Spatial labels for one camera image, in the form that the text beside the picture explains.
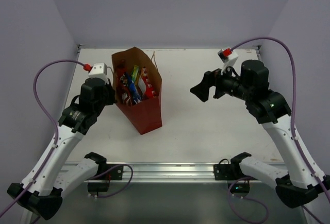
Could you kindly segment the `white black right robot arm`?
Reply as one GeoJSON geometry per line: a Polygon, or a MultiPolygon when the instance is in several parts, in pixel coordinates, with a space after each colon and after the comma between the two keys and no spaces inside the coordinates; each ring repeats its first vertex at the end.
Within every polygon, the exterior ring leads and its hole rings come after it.
{"type": "Polygon", "coordinates": [[[269,89],[269,70],[257,60],[246,60],[238,75],[232,67],[204,73],[202,81],[190,92],[206,102],[209,89],[215,87],[214,98],[227,94],[245,102],[248,112],[268,133],[286,169],[266,164],[247,152],[230,160],[227,172],[236,179],[250,176],[275,189],[279,199],[289,208],[303,206],[329,189],[329,176],[311,158],[299,134],[291,128],[291,109],[285,98],[269,89]]]}

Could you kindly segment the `aluminium front mounting rail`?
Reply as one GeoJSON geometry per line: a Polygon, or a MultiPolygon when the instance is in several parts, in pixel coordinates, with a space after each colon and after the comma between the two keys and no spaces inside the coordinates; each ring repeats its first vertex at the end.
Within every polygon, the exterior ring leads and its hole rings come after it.
{"type": "Polygon", "coordinates": [[[214,162],[198,163],[127,163],[108,162],[107,164],[122,164],[122,180],[112,180],[124,183],[213,183],[216,181],[213,174],[214,162]]]}

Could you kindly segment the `red Doritos chip bag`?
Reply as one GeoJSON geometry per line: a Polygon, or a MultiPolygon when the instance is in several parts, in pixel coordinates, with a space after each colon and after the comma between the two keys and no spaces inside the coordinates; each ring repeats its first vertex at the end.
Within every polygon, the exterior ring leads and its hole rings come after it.
{"type": "Polygon", "coordinates": [[[117,76],[117,93],[120,97],[121,103],[127,106],[134,105],[133,91],[131,88],[131,80],[127,73],[127,67],[124,60],[122,60],[116,68],[117,76]]]}

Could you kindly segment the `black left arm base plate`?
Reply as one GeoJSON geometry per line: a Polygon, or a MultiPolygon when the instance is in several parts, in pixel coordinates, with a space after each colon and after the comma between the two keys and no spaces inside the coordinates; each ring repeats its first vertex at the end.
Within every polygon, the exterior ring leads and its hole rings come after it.
{"type": "Polygon", "coordinates": [[[102,164],[98,167],[96,175],[89,180],[122,180],[123,167],[122,164],[102,164]]]}

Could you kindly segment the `red brown paper bag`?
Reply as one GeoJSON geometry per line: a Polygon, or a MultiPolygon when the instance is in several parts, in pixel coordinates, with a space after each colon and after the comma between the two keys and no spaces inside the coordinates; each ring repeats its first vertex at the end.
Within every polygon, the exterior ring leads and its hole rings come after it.
{"type": "MultiPolygon", "coordinates": [[[[122,113],[128,118],[131,124],[136,128],[140,134],[146,134],[155,129],[162,127],[162,117],[161,117],[161,87],[162,78],[159,73],[158,67],[152,60],[155,59],[155,55],[149,57],[143,50],[133,47],[125,51],[120,51],[111,55],[112,66],[114,69],[114,84],[115,97],[118,108],[122,113]],[[131,76],[134,65],[139,66],[139,77],[140,71],[143,67],[146,67],[148,72],[148,77],[158,95],[156,98],[142,100],[138,104],[133,106],[127,106],[121,103],[120,97],[117,93],[117,76],[116,68],[119,63],[124,60],[127,67],[127,73],[131,76]]],[[[141,98],[141,90],[138,87],[138,80],[135,84],[137,91],[139,92],[141,98]]]]}

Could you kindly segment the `red patterned snack bag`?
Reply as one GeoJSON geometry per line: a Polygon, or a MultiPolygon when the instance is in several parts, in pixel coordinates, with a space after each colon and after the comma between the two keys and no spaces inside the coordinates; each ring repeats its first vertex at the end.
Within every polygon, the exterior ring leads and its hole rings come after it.
{"type": "Polygon", "coordinates": [[[158,97],[147,72],[146,67],[143,67],[140,71],[140,77],[138,81],[138,87],[141,90],[142,100],[148,100],[158,97]]]}

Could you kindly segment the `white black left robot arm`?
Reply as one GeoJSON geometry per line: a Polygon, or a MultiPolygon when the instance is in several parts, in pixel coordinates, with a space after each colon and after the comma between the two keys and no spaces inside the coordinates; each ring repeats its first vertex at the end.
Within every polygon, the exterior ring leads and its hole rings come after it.
{"type": "Polygon", "coordinates": [[[93,152],[65,174],[59,173],[104,107],[115,102],[115,91],[108,78],[86,79],[80,94],[63,110],[54,137],[37,164],[20,183],[10,184],[8,195],[23,208],[49,220],[60,209],[64,197],[77,186],[91,177],[105,177],[106,159],[93,152]]]}

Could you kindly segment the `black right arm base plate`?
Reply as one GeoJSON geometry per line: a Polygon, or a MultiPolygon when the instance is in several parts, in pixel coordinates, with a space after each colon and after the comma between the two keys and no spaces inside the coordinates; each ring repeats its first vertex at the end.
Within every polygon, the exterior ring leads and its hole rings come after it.
{"type": "Polygon", "coordinates": [[[216,181],[237,180],[244,176],[240,168],[231,164],[228,159],[222,159],[213,165],[213,174],[216,181]]]}

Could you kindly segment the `blue Kettle potato chips bag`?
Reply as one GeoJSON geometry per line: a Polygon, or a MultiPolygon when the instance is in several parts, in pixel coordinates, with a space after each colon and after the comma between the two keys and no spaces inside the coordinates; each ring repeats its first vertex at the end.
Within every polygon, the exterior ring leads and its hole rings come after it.
{"type": "Polygon", "coordinates": [[[127,77],[127,81],[128,81],[128,89],[133,98],[133,103],[138,104],[142,101],[141,96],[140,96],[139,92],[137,91],[137,88],[128,73],[126,73],[126,77],[127,77]]]}

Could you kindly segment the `green yellow candy packet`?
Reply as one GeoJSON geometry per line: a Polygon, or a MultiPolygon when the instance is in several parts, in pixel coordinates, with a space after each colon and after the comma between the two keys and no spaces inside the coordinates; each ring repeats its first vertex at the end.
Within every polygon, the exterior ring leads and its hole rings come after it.
{"type": "Polygon", "coordinates": [[[133,70],[131,72],[131,80],[134,84],[136,84],[139,77],[139,66],[134,65],[133,70]]]}

